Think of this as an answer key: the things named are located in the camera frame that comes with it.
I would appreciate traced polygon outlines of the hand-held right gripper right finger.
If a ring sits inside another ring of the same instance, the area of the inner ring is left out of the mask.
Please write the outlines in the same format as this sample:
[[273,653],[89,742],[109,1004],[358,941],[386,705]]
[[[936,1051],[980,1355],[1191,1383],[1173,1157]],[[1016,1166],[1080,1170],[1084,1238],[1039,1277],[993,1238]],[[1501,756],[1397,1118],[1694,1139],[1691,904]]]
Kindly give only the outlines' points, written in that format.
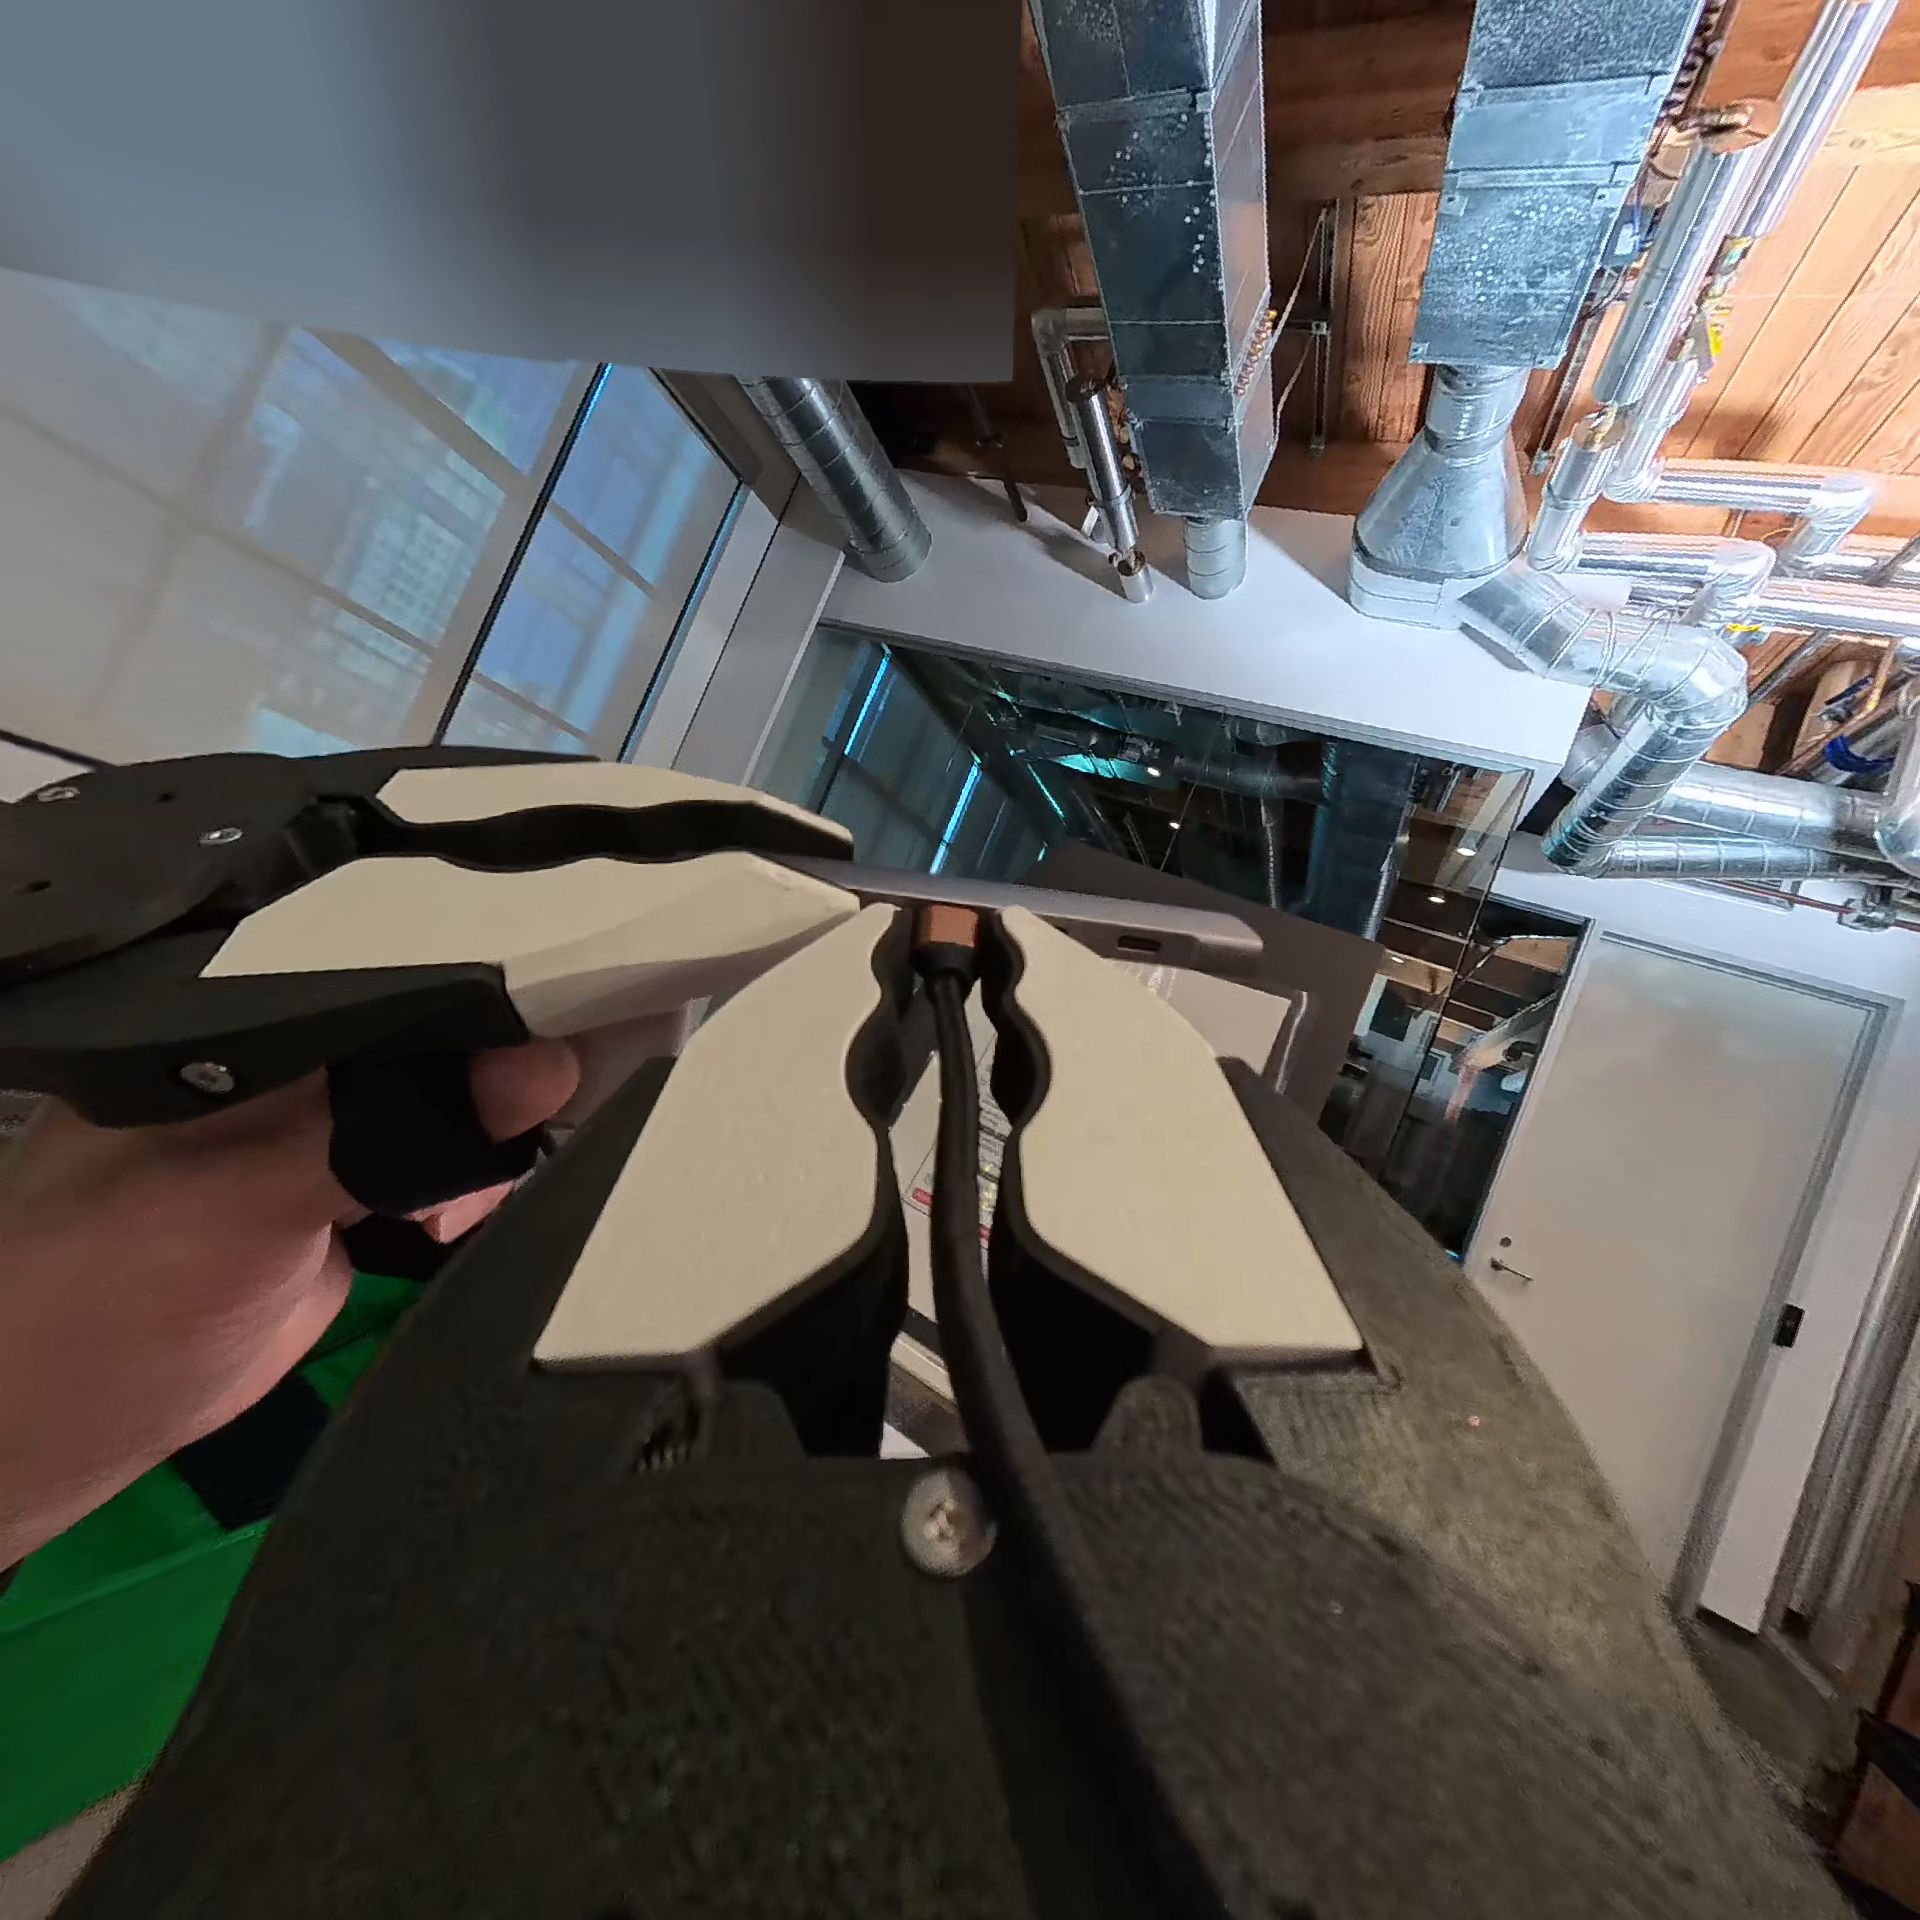
[[1364,1335],[1208,1040],[1029,907],[980,961],[1007,1120],[989,1272],[1016,1351],[1347,1370]]

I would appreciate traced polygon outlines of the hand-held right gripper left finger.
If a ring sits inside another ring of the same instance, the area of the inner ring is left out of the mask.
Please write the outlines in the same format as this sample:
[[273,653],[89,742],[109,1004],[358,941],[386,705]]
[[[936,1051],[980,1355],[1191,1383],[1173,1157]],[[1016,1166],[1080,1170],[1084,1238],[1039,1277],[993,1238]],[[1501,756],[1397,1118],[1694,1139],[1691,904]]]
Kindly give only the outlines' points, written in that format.
[[742,988],[671,1067],[534,1344],[551,1371],[746,1355],[793,1314],[901,1330],[891,1114],[906,923],[872,904]]

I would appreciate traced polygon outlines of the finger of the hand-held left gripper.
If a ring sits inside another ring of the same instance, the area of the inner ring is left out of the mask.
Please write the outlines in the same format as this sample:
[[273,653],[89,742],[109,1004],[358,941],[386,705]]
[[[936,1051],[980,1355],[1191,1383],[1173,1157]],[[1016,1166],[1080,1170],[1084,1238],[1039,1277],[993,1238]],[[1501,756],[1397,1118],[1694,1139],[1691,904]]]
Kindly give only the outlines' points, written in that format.
[[370,800],[370,854],[481,872],[714,851],[853,862],[853,831],[752,786],[602,760],[417,765]]
[[532,1036],[560,1040],[730,993],[858,911],[854,892],[746,851],[528,872],[382,855],[249,914],[203,978],[482,964]]

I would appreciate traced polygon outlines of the grey usb hub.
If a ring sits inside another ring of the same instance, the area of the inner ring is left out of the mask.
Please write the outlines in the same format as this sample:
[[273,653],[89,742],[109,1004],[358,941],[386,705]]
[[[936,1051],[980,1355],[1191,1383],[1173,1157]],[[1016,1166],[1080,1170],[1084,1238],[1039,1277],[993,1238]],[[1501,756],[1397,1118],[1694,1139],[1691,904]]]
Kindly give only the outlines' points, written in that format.
[[1251,975],[1264,957],[1260,934],[1237,914],[1020,881],[924,876],[845,858],[778,855],[776,862],[838,885],[865,904],[951,906],[976,914],[1024,907],[1084,948],[1117,961],[1242,978]]

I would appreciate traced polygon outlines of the green plastic bin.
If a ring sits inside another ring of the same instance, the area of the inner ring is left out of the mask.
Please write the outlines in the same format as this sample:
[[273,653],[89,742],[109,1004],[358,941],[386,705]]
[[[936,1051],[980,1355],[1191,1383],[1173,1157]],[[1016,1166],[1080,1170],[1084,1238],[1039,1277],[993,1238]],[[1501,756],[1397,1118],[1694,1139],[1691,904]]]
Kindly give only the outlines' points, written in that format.
[[417,1304],[360,1272],[298,1366],[36,1547],[2,1598],[2,1856],[131,1787],[173,1736],[334,1409]]

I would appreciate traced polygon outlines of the person's left hand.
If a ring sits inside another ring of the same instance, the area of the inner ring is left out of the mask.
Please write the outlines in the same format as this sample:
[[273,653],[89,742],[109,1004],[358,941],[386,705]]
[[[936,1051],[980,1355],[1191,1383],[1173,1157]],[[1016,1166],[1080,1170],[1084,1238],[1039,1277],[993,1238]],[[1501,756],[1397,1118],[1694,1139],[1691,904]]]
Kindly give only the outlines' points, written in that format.
[[41,1100],[2,1166],[2,1565],[258,1403],[346,1306],[366,1212],[324,1070],[111,1128]]

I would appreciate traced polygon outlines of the printed paper sheet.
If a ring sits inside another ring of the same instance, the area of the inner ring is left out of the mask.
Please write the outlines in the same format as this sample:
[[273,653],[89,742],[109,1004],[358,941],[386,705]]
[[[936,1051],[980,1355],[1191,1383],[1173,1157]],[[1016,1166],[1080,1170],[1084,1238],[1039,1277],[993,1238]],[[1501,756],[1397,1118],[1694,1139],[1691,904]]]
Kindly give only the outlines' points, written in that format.
[[[980,1262],[990,1260],[996,1196],[1003,1156],[1010,1138],[1010,1120],[996,1101],[993,1074],[996,1064],[996,1030],[983,997],[968,997],[968,1032],[972,1037],[976,1081],[976,1235]],[[933,1286],[933,1198],[940,1133],[940,1062],[933,1054],[893,1128],[893,1157],[898,1171],[901,1202],[909,1235],[909,1310],[903,1337],[926,1355],[946,1357],[939,1306]]]

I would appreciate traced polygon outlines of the wooden clipboard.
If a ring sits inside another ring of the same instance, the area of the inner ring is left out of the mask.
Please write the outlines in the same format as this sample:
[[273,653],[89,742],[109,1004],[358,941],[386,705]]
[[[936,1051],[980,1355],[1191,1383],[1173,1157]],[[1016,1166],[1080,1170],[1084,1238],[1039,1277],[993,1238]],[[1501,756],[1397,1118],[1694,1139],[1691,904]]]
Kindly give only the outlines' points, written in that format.
[[[1104,872],[1076,868],[1073,873],[1087,878],[1089,885],[1047,885],[1047,889],[1112,899],[1148,899],[1242,918],[1230,910],[1230,899],[1223,893],[1208,893],[1194,881],[1150,876],[1129,862],[1114,862]],[[921,910],[933,914],[936,907],[951,906],[924,906]],[[903,1037],[909,1083],[901,1111],[921,1081],[928,1060],[936,1056],[939,1062],[939,1136],[930,1198],[930,1286],[936,1312],[943,1308],[934,1281],[945,1270],[949,1252],[953,1252],[949,1215],[940,1207],[943,1199],[951,1198],[960,1203],[957,1215],[960,1241],[955,1252],[964,1284],[972,1284],[974,1264],[983,1260],[978,1235],[978,1083],[966,1007],[968,997],[978,993],[986,1018],[993,1019],[990,1006],[983,996],[983,961],[998,914],[966,911],[976,914],[976,932],[983,940],[976,955],[976,983],[958,982],[958,999],[939,1006],[933,1006],[924,991],[918,991]],[[1376,975],[1379,948],[1355,934],[1339,934],[1281,911],[1258,910],[1255,923],[1249,925],[1263,940],[1263,957],[1255,971],[1242,975],[1107,960],[1162,996],[1170,1007],[1188,1019],[1210,1043],[1237,1095],[1264,1089],[1292,1101],[1314,1121],[1333,1088],[1335,1071],[1347,1056],[1361,1006]],[[996,1308],[990,1260],[983,1267],[989,1281],[986,1304],[998,1314],[998,1337],[1020,1374],[1020,1391],[1026,1400],[1030,1424],[1050,1447],[1079,1450],[1093,1445],[1095,1431],[1117,1408],[1118,1394],[1130,1379],[1166,1374],[1196,1396],[1205,1396],[1225,1376],[1225,1370],[1208,1374],[1170,1370],[1162,1357],[1112,1366],[1104,1351],[1097,1351],[1093,1367],[1084,1367],[1071,1364],[1059,1342],[1052,1342],[1042,1357],[1026,1357],[1016,1351],[1016,1344]]]

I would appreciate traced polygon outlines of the large window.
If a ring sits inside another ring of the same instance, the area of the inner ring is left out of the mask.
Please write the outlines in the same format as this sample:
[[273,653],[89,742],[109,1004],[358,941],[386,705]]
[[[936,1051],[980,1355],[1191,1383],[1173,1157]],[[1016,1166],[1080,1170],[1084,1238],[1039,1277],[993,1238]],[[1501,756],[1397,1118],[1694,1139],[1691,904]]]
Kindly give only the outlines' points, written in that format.
[[631,752],[745,497],[659,371],[4,274],[4,760]]

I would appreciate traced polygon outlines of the white door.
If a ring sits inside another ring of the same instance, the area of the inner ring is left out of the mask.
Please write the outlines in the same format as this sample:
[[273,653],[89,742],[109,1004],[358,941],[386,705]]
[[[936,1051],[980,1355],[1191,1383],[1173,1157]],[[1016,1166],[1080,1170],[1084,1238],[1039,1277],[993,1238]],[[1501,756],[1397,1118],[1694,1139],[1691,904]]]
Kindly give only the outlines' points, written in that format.
[[1893,1015],[1885,996],[1591,932],[1460,1258],[1685,1613]]

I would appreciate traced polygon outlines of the chrome pipe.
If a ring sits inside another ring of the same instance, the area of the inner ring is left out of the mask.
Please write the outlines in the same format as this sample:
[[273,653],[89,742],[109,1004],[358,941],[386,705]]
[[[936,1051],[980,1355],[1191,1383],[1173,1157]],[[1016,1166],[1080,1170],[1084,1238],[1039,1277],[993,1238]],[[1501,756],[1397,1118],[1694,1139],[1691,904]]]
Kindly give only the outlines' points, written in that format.
[[1117,589],[1129,603],[1144,605],[1152,595],[1152,575],[1111,404],[1118,388],[1104,309],[1097,299],[1045,303],[1032,311],[1029,325],[1068,464],[1087,484],[1089,524],[1107,544]]

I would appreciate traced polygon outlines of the bundle of silver insulated pipes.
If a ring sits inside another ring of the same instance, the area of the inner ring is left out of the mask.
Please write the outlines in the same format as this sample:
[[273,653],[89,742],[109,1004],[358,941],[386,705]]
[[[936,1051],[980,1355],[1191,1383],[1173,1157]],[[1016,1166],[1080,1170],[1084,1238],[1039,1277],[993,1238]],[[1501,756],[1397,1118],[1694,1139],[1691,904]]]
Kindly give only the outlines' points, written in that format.
[[[1881,477],[1683,457],[1669,438],[1722,351],[1739,279],[1856,94],[1896,3],[1825,3],[1779,101],[1702,111],[1592,407],[1556,451],[1522,555],[1460,602],[1504,663],[1591,696],[1542,851],[1586,880],[1847,881],[1844,911],[1916,899],[1916,539],[1860,539]],[[1717,763],[1793,666],[1779,632],[1874,642],[1863,742],[1840,718],[1794,772]]]

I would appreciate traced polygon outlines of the round spiral metal duct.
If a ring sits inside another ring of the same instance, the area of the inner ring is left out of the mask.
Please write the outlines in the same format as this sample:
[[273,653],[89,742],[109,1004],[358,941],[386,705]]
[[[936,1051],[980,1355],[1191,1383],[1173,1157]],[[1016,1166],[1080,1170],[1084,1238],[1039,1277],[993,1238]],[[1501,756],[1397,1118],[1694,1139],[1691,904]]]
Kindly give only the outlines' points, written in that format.
[[737,376],[829,515],[846,558],[881,584],[923,569],[933,532],[845,380]]

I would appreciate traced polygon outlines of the rectangular metal air duct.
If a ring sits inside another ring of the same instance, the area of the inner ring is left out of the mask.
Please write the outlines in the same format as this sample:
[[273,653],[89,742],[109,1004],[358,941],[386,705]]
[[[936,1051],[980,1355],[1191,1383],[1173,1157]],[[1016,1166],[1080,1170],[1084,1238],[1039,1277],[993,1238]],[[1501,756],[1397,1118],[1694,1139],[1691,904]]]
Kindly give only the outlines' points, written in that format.
[[1357,515],[1348,602],[1450,625],[1525,547],[1515,419],[1561,363],[1702,2],[1479,2],[1409,357],[1421,425]]
[[1278,443],[1258,2],[1032,2],[1146,502],[1188,589],[1246,575]]

